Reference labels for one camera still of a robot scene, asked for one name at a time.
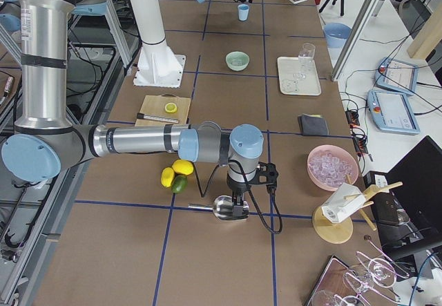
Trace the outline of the metal ice scoop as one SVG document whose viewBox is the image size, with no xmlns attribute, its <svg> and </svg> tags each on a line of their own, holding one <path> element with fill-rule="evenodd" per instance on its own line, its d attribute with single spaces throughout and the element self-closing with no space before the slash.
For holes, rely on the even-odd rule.
<svg viewBox="0 0 442 306">
<path fill-rule="evenodd" d="M 245 218 L 236 219 L 232 215 L 232 197 L 227 195 L 221 195 L 217 197 L 213 204 L 189 204 L 189 209 L 199 209 L 211 211 L 214 216 L 219 220 L 233 221 L 233 220 L 244 220 L 249 216 L 249 205 L 244 201 L 244 215 Z"/>
</svg>

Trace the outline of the blue bowl with fork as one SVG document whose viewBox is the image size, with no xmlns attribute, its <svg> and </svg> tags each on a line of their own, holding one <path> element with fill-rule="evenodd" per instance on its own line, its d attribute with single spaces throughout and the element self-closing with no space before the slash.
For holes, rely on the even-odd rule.
<svg viewBox="0 0 442 306">
<path fill-rule="evenodd" d="M 323 28 L 328 48 L 342 48 L 352 29 L 343 23 L 327 23 Z"/>
</svg>

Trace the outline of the blue teach pendant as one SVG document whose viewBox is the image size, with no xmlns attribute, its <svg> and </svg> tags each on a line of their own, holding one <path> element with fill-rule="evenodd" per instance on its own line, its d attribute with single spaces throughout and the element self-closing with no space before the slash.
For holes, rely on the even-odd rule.
<svg viewBox="0 0 442 306">
<path fill-rule="evenodd" d="M 405 93 L 369 90 L 367 105 L 379 130 L 407 135 L 421 132 Z"/>
<path fill-rule="evenodd" d="M 385 90 L 413 95 L 417 85 L 418 66 L 385 57 L 375 71 L 375 85 Z"/>
</svg>

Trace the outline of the wooden cutting board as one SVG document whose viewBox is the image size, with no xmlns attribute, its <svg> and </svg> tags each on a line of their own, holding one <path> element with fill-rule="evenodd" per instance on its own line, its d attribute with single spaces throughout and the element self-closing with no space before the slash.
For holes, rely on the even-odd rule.
<svg viewBox="0 0 442 306">
<path fill-rule="evenodd" d="M 175 104 L 177 110 L 173 113 L 166 111 L 166 105 Z M 177 119 L 176 124 L 186 124 L 191 99 L 174 95 L 146 95 L 139 113 L 155 117 Z"/>
</svg>

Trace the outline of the aluminium frame post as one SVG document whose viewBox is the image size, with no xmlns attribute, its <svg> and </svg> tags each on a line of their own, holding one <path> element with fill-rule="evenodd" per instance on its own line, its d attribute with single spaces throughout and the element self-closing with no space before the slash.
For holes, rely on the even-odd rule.
<svg viewBox="0 0 442 306">
<path fill-rule="evenodd" d="M 377 5 L 379 0 L 364 0 L 361 9 L 354 21 L 352 26 L 352 31 L 350 32 L 349 38 L 347 39 L 341 53 L 338 56 L 336 65 L 334 66 L 333 72 L 331 74 L 331 80 L 337 82 L 345 64 L 349 61 L 350 55 L 355 48 L 357 41 L 359 40 L 364 27 L 367 25 L 369 18 Z"/>
</svg>

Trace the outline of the grey folded cloth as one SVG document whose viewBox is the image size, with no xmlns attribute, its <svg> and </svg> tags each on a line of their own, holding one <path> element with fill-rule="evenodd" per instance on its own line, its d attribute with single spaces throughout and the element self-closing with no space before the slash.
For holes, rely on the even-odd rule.
<svg viewBox="0 0 442 306">
<path fill-rule="evenodd" d="M 329 129 L 326 120 L 320 115 L 299 115 L 298 123 L 300 125 L 300 132 L 304 136 L 329 135 Z"/>
</svg>

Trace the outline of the clear wine glass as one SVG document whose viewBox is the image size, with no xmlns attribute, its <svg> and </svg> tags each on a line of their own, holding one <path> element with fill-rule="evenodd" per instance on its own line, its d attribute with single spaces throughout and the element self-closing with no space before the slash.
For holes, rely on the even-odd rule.
<svg viewBox="0 0 442 306">
<path fill-rule="evenodd" d="M 307 73 L 309 72 L 314 60 L 315 51 L 316 47 L 311 43 L 304 43 L 302 45 L 302 48 L 298 53 L 299 70 L 294 74 L 295 82 L 307 78 Z"/>
</svg>

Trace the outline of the cream bear serving tray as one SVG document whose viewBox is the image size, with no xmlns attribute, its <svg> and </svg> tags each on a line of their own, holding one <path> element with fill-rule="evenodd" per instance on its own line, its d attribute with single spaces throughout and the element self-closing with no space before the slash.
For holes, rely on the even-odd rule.
<svg viewBox="0 0 442 306">
<path fill-rule="evenodd" d="M 307 57 L 277 58 L 280 92 L 284 95 L 319 96 L 320 81 L 315 62 Z"/>
</svg>

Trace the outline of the small light blue cup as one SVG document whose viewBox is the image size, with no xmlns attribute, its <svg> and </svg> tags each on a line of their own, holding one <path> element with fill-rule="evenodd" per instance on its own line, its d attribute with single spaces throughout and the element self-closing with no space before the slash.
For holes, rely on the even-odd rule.
<svg viewBox="0 0 442 306">
<path fill-rule="evenodd" d="M 238 19 L 240 21 L 246 21 L 249 16 L 250 7 L 247 4 L 238 5 Z"/>
</svg>

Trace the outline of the green ceramic bowl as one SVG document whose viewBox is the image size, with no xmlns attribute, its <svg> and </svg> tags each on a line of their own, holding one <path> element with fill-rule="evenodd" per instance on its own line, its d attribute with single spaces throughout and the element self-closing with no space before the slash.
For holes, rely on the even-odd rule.
<svg viewBox="0 0 442 306">
<path fill-rule="evenodd" d="M 226 55 L 225 61 L 230 70 L 242 71 L 249 65 L 250 58 L 245 52 L 233 51 Z"/>
</svg>

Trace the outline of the green lime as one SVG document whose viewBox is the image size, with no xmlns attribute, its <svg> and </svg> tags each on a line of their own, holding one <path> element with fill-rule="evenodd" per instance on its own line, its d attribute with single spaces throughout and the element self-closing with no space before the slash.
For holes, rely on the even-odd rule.
<svg viewBox="0 0 442 306">
<path fill-rule="evenodd" d="M 188 179 L 186 175 L 176 175 L 171 184 L 171 190 L 175 194 L 182 193 L 187 187 Z"/>
</svg>

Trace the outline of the blue teach pendant near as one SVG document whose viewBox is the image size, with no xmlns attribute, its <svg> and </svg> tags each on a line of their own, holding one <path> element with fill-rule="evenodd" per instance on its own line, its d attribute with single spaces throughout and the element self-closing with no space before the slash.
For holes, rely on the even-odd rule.
<svg viewBox="0 0 442 306">
<path fill-rule="evenodd" d="M 369 90 L 367 105 L 379 130 L 407 135 L 421 132 L 405 93 Z"/>
</svg>

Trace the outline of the blue teach pendant far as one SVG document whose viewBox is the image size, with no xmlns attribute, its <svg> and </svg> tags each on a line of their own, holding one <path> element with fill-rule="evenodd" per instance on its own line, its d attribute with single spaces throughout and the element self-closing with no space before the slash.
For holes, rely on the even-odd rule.
<svg viewBox="0 0 442 306">
<path fill-rule="evenodd" d="M 413 95 L 417 85 L 418 66 L 385 57 L 375 71 L 375 85 L 385 90 Z"/>
</svg>

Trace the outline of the half lemon slice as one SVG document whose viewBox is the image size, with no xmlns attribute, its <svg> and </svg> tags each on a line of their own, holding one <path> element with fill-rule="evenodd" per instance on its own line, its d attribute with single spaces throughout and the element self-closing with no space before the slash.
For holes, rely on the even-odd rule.
<svg viewBox="0 0 442 306">
<path fill-rule="evenodd" d="M 168 102 L 164 106 L 164 111 L 168 114 L 174 114 L 178 110 L 177 104 L 174 102 Z"/>
</svg>

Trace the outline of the yellow lemon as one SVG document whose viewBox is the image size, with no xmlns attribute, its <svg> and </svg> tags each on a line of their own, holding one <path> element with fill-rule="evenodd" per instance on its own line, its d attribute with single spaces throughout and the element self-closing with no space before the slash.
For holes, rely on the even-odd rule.
<svg viewBox="0 0 442 306">
<path fill-rule="evenodd" d="M 173 180 L 175 178 L 175 171 L 171 167 L 166 167 L 162 170 L 160 182 L 163 187 L 171 187 Z"/>
<path fill-rule="evenodd" d="M 194 172 L 193 163 L 182 159 L 174 161 L 172 169 L 180 175 L 191 175 Z"/>
</svg>

